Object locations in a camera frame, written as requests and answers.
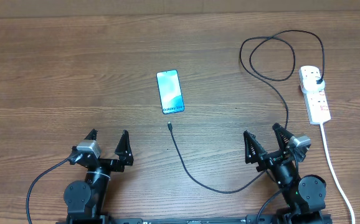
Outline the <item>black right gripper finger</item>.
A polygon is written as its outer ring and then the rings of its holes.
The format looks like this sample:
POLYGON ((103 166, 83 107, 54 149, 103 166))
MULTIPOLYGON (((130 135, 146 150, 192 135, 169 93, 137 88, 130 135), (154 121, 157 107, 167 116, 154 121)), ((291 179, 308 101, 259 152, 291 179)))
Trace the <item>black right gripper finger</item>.
POLYGON ((275 123, 272 126, 272 129, 274 130, 280 150, 286 151, 288 143, 290 142, 290 139, 294 135, 291 132, 287 131, 284 127, 282 127, 278 123, 275 123))
POLYGON ((245 163, 253 164, 258 161, 261 161, 267 151, 262 147, 262 145, 256 140, 255 135, 249 131, 244 132, 244 143, 245 143, 245 163))

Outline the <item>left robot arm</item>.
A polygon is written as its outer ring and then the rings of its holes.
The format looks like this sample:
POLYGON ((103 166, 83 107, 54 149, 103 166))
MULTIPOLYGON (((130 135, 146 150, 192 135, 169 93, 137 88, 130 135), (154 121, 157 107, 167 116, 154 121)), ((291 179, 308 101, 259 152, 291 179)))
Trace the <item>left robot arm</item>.
POLYGON ((112 172, 123 172, 134 162, 130 146, 130 135, 123 131, 115 149, 117 159, 104 159, 97 143, 97 130, 89 134, 72 148, 69 163, 87 168, 84 180, 70 183, 64 191, 67 205, 66 223, 114 223, 113 217, 103 211, 105 195, 112 172))

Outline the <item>Samsung Galaxy smartphone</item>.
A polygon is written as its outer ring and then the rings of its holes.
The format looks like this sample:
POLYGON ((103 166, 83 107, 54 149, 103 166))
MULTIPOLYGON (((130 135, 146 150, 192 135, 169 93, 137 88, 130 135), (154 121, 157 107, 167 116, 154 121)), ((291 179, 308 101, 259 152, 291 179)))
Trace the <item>Samsung Galaxy smartphone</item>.
POLYGON ((163 114, 184 111, 185 106, 178 71, 167 70, 158 72, 156 79, 163 114))

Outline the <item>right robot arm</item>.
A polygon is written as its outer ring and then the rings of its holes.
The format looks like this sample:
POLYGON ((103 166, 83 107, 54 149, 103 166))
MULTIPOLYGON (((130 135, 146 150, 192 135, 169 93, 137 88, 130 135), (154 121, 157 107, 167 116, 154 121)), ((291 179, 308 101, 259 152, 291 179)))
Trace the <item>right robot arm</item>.
POLYGON ((321 212, 326 208, 326 182, 318 175, 299 175, 299 163, 305 160, 311 139, 304 134, 295 136, 278 123, 272 129, 279 150, 271 153, 263 148, 255 135, 244 132, 245 162, 256 163, 258 172, 270 171, 278 186, 278 192, 250 219, 255 223, 331 223, 331 217, 321 212), (264 215, 267 205, 278 195, 283 196, 287 206, 273 215, 264 215))

